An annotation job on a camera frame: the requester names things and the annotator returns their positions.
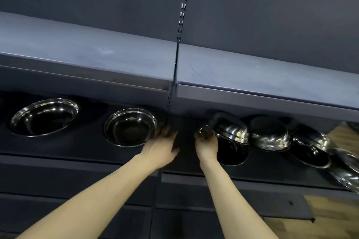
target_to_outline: forearm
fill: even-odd
[[[98,238],[138,185],[154,171],[140,155],[80,192],[18,238]]]
[[[226,239],[277,238],[243,198],[218,161],[201,162],[201,168]]]

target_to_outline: person's left hand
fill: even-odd
[[[140,156],[155,169],[164,167],[173,161],[180,151],[176,148],[172,151],[173,141],[178,131],[171,132],[170,126],[160,123],[155,131],[150,132],[147,141],[142,148]]]

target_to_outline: bare arm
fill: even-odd
[[[140,154],[83,190],[27,229],[19,239],[96,239],[138,185],[153,171],[170,163],[176,133],[159,128],[149,136]]]
[[[253,210],[217,160],[218,141],[205,128],[195,134],[196,151],[226,239],[278,239]]]

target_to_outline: wooden floor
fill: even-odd
[[[340,148],[359,155],[359,135],[345,123],[328,136]],[[280,239],[359,239],[359,202],[306,196],[315,222],[294,219],[265,218]]]

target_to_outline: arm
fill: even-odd
[[[226,239],[277,239],[278,237],[253,210],[217,160],[218,141],[204,128],[195,134],[196,151],[206,176],[218,219]]]
[[[83,190],[27,229],[19,239],[96,239],[138,185],[153,171],[170,163],[177,132],[160,124],[149,135],[140,154],[127,164]]]

